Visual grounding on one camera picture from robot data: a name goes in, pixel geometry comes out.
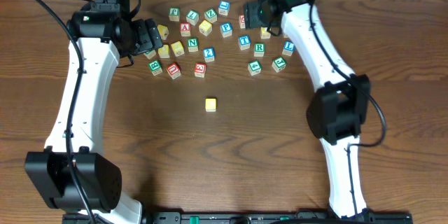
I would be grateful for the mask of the green R block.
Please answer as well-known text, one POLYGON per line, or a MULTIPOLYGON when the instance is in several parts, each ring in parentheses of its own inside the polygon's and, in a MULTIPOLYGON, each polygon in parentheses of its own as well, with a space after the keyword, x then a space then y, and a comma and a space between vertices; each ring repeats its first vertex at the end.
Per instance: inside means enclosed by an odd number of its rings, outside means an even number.
POLYGON ((264 43, 255 43, 254 44, 254 56, 255 57, 263 57, 265 54, 265 44, 264 43))

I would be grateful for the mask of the yellow C block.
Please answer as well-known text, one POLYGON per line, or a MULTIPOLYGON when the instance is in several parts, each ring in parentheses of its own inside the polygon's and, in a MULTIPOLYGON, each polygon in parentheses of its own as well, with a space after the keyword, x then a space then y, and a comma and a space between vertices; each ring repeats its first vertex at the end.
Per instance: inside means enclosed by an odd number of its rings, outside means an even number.
POLYGON ((206 109, 206 112, 216 112, 217 99, 216 98, 206 98, 205 109, 206 109))

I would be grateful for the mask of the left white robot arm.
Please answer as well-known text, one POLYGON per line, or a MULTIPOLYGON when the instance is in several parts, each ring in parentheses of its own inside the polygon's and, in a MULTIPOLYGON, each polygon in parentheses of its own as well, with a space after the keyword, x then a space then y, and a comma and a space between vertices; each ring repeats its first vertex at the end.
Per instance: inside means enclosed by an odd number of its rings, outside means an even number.
POLYGON ((69 69, 57 119, 43 150, 29 152, 24 169, 65 223, 146 223, 143 204, 122 189, 120 169, 103 155, 109 87, 120 59, 157 50, 154 20, 137 19, 130 0, 87 0, 62 23, 69 69))

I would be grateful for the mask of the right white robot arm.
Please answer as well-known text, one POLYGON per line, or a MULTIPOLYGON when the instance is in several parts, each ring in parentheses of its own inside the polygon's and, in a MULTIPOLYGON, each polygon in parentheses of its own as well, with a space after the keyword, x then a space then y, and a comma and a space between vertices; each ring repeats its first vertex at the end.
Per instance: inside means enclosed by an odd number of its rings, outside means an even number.
POLYGON ((314 88, 306 118, 321 142, 330 179, 329 204, 336 217, 360 218, 367 208, 358 168, 361 125, 370 81, 340 57, 326 34, 314 0, 255 0, 244 4, 246 28, 282 34, 298 51, 314 88))

